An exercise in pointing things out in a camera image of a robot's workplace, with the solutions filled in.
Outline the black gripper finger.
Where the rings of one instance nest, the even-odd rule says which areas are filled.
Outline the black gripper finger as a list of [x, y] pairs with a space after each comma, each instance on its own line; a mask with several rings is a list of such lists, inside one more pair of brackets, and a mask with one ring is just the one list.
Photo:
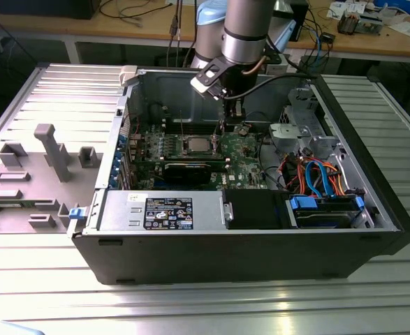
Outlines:
[[224, 116], [226, 124], [236, 124], [243, 121], [243, 101], [233, 99], [224, 101]]

